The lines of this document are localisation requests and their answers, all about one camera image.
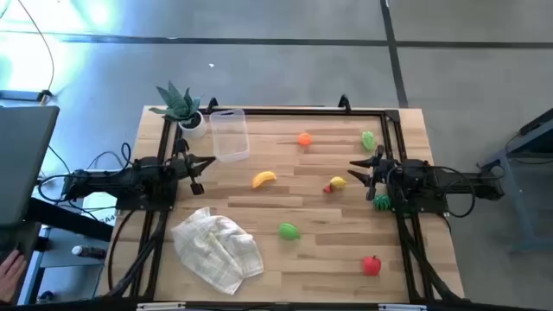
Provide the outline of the grey desk top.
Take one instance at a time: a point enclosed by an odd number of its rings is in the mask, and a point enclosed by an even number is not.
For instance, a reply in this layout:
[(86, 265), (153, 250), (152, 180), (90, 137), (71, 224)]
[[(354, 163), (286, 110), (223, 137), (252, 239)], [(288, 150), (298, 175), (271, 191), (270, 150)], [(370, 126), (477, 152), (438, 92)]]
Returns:
[(60, 108), (0, 108), (0, 227), (24, 219)]

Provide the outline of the black metal table frame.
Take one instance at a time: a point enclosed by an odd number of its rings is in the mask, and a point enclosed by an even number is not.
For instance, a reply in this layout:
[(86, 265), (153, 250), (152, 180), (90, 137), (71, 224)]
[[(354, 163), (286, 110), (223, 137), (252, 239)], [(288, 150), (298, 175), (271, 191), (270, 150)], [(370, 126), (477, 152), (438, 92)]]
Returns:
[[(371, 131), (395, 159), (433, 158), (423, 114), (417, 109), (322, 107), (250, 107), (245, 112), (250, 144), (248, 158), (216, 162), (200, 180), (205, 193), (193, 195), (187, 181), (179, 186), (168, 225), (175, 226), (195, 210), (208, 207), (250, 233), (260, 250), (264, 272), (247, 278), (234, 301), (407, 302), (437, 297), (428, 274), (404, 263), (397, 233), (398, 218), (378, 212), (352, 175), (350, 161), (369, 156), (360, 142)], [(297, 142), (300, 133), (309, 146)], [(253, 177), (276, 174), (253, 188)], [(343, 188), (323, 188), (335, 177)], [(283, 223), (295, 225), (301, 237), (278, 235)], [(382, 263), (377, 276), (365, 276), (364, 257)]]

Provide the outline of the white edge bracket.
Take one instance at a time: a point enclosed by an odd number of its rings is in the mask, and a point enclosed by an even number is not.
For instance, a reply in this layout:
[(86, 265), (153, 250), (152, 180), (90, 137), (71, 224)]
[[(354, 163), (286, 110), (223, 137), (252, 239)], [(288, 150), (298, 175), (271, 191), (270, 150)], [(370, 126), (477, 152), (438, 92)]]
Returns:
[(145, 302), (138, 303), (136, 311), (179, 311), (186, 309), (185, 302), (169, 301), (169, 302)]
[(428, 311), (425, 305), (416, 304), (378, 304), (378, 311)]

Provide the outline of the person's hand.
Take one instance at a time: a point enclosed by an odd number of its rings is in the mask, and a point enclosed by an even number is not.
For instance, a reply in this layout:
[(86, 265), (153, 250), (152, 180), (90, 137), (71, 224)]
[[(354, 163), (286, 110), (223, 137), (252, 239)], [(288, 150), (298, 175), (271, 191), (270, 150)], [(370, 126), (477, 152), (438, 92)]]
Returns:
[(0, 302), (9, 304), (16, 292), (27, 261), (19, 250), (13, 250), (0, 263)]

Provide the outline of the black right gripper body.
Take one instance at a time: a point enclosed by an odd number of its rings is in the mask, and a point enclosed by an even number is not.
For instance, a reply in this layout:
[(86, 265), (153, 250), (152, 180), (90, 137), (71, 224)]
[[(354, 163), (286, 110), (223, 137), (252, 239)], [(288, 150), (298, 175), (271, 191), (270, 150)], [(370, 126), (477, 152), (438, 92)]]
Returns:
[(385, 183), (385, 176), (390, 170), (390, 161), (382, 159), (385, 152), (384, 145), (378, 145), (375, 151), (375, 155), (369, 158), (369, 167), (372, 168), (372, 176), (368, 183), (368, 193), (366, 199), (372, 201), (376, 194), (376, 185), (378, 183)]

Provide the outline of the blue-grey metal table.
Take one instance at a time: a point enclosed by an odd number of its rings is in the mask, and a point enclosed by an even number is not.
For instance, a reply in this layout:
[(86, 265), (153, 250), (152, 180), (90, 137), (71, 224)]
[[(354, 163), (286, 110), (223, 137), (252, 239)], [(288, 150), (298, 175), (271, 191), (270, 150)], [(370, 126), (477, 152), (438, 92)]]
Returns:
[(479, 166), (503, 169), (499, 182), (522, 233), (511, 252), (553, 251), (553, 108), (522, 126)]

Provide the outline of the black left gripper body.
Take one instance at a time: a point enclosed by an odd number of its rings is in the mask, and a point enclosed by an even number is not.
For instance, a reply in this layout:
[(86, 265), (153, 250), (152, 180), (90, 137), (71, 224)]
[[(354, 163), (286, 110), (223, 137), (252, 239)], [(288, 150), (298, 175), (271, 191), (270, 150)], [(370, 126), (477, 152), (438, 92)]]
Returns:
[(189, 161), (188, 154), (189, 145), (184, 138), (178, 138), (175, 141), (175, 151), (174, 154), (166, 161), (166, 163), (175, 170), (177, 179), (186, 179), (191, 180), (191, 190), (193, 195), (200, 195), (205, 193), (204, 187), (196, 180), (197, 177), (194, 175), (194, 166)]

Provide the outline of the white checked cloth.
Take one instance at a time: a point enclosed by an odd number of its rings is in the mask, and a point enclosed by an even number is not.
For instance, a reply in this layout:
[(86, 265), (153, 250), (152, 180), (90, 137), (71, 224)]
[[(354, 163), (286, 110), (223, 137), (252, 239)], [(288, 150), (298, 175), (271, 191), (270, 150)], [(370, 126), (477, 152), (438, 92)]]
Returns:
[(208, 207), (170, 229), (180, 262), (216, 290), (234, 295), (246, 278), (264, 272), (254, 237)]

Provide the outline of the green plant in white pot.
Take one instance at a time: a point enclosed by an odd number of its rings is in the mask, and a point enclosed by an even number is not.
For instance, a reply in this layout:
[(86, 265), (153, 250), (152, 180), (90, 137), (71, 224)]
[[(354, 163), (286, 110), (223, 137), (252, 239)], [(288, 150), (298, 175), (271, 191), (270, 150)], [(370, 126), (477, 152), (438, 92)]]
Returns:
[(181, 93), (171, 81), (166, 88), (158, 86), (156, 90), (166, 107), (150, 107), (149, 111), (176, 122), (185, 139), (199, 139), (207, 133), (207, 123), (200, 112), (201, 97), (193, 98), (190, 88)]

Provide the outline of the yellow toy banana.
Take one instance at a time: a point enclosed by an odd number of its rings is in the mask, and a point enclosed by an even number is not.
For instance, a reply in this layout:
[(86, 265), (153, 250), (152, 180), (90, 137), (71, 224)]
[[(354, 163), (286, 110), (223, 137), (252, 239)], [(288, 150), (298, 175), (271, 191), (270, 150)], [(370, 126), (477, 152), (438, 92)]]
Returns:
[(253, 188), (260, 187), (266, 181), (274, 181), (276, 177), (276, 174), (272, 171), (261, 172), (253, 177), (251, 186)]

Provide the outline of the clear plastic tupperware container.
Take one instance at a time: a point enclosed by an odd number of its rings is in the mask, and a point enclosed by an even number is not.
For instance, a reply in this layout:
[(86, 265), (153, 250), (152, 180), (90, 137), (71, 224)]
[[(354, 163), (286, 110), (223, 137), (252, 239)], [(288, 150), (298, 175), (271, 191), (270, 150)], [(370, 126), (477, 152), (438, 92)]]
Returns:
[(250, 155), (250, 144), (241, 109), (213, 112), (210, 115), (213, 134), (213, 154), (220, 162), (237, 162)]

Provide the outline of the bright green toy lime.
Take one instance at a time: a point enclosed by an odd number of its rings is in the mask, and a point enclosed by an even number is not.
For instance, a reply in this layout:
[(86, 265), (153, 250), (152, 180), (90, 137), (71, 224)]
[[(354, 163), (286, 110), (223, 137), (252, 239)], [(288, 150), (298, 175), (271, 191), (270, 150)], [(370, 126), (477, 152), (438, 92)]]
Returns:
[(278, 226), (278, 235), (285, 240), (296, 240), (301, 237), (298, 228), (291, 224), (283, 222)]

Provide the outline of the dark bottle with white cap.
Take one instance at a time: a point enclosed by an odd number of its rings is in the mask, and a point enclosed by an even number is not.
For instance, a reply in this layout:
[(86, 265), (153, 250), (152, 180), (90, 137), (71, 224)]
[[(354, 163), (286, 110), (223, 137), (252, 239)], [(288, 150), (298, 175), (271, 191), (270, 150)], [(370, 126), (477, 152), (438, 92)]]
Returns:
[(102, 260), (107, 256), (107, 251), (102, 248), (88, 246), (88, 245), (76, 245), (71, 249), (71, 252), (78, 257), (87, 257)]

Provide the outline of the red toy apple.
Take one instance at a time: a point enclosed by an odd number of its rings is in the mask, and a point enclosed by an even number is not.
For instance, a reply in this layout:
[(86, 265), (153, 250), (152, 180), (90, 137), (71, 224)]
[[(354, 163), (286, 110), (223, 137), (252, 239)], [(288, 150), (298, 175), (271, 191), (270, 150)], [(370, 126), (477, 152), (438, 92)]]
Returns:
[(377, 276), (381, 271), (382, 263), (377, 256), (369, 256), (363, 258), (361, 266), (365, 276)]

